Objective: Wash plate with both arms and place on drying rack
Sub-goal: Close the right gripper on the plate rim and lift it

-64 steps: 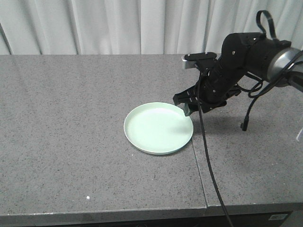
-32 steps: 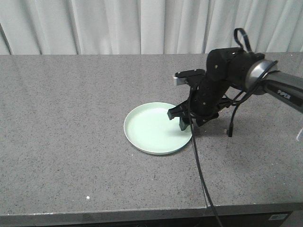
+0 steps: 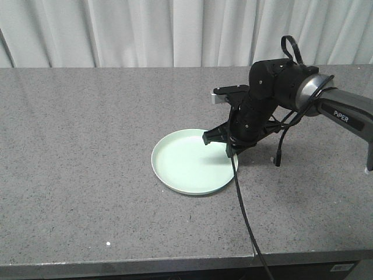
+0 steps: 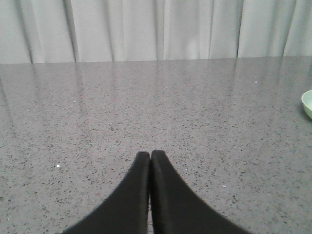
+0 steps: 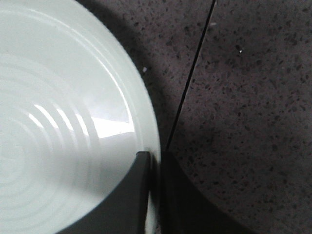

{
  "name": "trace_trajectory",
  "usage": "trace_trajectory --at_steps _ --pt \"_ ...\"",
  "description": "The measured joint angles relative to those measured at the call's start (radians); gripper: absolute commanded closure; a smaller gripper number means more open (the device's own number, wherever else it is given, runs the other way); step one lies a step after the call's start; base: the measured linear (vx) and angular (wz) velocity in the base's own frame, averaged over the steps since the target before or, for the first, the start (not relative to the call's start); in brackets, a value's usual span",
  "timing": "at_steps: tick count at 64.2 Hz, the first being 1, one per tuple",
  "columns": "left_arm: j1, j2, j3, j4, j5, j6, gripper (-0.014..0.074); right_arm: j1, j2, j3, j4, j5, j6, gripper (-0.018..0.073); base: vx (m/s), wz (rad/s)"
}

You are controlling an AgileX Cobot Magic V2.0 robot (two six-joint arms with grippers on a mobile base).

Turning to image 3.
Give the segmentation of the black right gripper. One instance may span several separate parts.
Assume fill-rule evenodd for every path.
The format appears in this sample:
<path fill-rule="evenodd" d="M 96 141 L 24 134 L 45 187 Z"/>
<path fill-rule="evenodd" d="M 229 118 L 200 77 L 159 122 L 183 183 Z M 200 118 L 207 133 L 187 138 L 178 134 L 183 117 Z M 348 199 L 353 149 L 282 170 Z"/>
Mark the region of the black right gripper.
<path fill-rule="evenodd" d="M 212 142 L 226 144 L 228 158 L 239 155 L 259 141 L 261 133 L 279 102 L 273 97 L 263 97 L 249 89 L 244 96 L 239 110 L 233 113 L 230 125 L 221 124 L 205 131 L 202 139 L 205 145 Z"/>

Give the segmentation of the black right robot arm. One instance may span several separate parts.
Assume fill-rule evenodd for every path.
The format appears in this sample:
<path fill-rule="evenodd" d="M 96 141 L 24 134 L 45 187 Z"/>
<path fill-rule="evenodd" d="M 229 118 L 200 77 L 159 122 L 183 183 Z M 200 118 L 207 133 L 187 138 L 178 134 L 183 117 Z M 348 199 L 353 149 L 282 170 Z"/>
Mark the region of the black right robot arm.
<path fill-rule="evenodd" d="M 212 90 L 214 103 L 231 106 L 228 121 L 203 133 L 205 144 L 222 142 L 228 157 L 255 146 L 272 133 L 287 132 L 304 116 L 320 114 L 368 143 L 366 170 L 372 171 L 372 100 L 336 88 L 333 76 L 291 59 L 253 64 L 248 85 Z"/>

